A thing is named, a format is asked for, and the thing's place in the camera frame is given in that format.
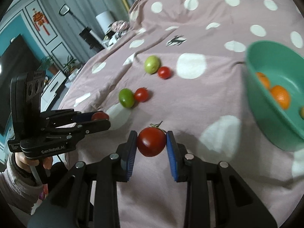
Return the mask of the left forearm grey sleeve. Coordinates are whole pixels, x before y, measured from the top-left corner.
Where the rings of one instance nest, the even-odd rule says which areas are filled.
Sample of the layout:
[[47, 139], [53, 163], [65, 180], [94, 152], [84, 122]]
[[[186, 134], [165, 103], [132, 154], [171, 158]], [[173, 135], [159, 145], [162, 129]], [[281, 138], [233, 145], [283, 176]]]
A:
[[43, 185], [39, 185], [31, 173], [21, 169], [15, 154], [11, 153], [6, 169], [1, 172], [1, 194], [6, 202], [30, 215], [42, 192]]

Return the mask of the left hand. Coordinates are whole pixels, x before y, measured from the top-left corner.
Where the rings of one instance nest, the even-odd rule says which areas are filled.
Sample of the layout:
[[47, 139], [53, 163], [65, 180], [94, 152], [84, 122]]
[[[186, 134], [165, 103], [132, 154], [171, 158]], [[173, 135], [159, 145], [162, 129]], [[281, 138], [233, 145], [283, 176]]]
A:
[[[30, 167], [31, 166], [38, 166], [39, 165], [39, 160], [30, 160], [26, 158], [24, 153], [22, 152], [17, 152], [14, 154], [15, 157], [15, 162], [20, 169], [23, 169], [27, 172], [31, 172]], [[53, 158], [52, 157], [47, 157], [42, 160], [42, 165], [44, 169], [51, 169], [53, 164]]]

